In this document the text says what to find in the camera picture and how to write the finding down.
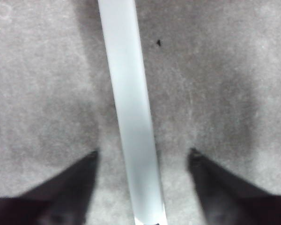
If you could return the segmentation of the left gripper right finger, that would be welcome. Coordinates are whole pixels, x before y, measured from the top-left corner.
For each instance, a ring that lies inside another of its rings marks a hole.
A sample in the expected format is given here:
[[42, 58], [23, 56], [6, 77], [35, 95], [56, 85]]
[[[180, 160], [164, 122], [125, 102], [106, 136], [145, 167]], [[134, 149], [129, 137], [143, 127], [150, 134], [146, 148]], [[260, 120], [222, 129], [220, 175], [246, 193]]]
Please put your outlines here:
[[281, 225], [281, 195], [231, 173], [196, 148], [188, 171], [209, 225]]

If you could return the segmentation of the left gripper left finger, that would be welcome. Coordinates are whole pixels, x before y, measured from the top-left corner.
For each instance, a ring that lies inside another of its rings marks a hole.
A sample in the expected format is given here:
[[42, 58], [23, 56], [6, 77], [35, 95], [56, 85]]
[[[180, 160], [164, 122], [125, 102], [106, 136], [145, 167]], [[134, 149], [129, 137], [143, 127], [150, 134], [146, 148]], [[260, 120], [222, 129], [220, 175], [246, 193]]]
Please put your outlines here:
[[83, 225], [96, 185], [99, 152], [18, 196], [0, 197], [0, 225]]

